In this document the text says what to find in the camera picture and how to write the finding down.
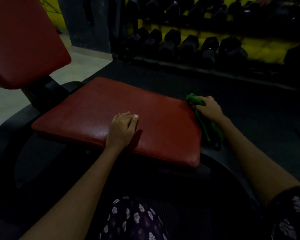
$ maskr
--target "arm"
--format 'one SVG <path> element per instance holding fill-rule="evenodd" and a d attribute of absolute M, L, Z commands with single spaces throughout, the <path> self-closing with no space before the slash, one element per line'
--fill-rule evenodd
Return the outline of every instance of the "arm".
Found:
<path fill-rule="evenodd" d="M 132 139 L 137 121 L 138 116 L 129 112 L 113 118 L 106 148 L 98 160 L 21 240 L 85 238 L 111 168 Z"/>
<path fill-rule="evenodd" d="M 219 125 L 252 189 L 262 203 L 267 205 L 280 192 L 300 186 L 299 181 L 253 145 L 230 119 L 224 116 L 213 97 L 197 98 L 206 106 L 196 105 L 196 109 Z"/>

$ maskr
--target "vinyl upholstery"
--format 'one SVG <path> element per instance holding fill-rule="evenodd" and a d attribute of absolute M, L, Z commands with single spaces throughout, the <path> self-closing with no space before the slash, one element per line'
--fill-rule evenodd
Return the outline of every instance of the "vinyl upholstery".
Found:
<path fill-rule="evenodd" d="M 0 0 L 0 87 L 23 88 L 70 62 L 39 0 Z"/>
<path fill-rule="evenodd" d="M 129 147 L 149 157 L 196 167 L 201 130 L 185 101 L 98 77 L 37 119 L 32 128 L 58 141 L 105 147 L 118 113 L 139 115 Z"/>

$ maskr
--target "sleeve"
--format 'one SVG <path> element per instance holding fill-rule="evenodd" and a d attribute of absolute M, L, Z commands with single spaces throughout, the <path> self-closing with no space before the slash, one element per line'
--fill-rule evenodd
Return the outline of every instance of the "sleeve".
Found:
<path fill-rule="evenodd" d="M 278 194 L 266 212 L 273 240 L 300 240 L 300 186 Z"/>

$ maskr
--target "green cloth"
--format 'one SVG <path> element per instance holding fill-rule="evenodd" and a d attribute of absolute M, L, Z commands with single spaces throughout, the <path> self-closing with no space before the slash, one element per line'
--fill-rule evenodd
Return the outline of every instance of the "green cloth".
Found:
<path fill-rule="evenodd" d="M 187 103 L 190 105 L 202 105 L 205 106 L 203 101 L 196 98 L 196 95 L 193 93 L 189 94 L 186 99 Z M 207 138 L 207 141 L 211 141 L 211 137 L 216 138 L 218 141 L 223 140 L 223 134 L 220 130 L 220 128 L 212 121 L 208 120 L 206 117 L 202 115 L 197 109 L 195 110 L 195 115 L 199 121 L 200 126 L 202 127 L 204 134 Z"/>

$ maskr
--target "hand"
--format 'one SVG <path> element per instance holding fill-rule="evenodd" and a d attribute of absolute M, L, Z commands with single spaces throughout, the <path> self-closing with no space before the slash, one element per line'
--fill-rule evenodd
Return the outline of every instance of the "hand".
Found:
<path fill-rule="evenodd" d="M 110 125 L 106 148 L 122 151 L 131 141 L 139 116 L 126 112 L 117 114 Z"/>
<path fill-rule="evenodd" d="M 219 104 L 213 99 L 213 97 L 196 96 L 196 98 L 203 101 L 205 106 L 194 105 L 193 107 L 199 110 L 209 120 L 218 124 L 225 118 Z"/>

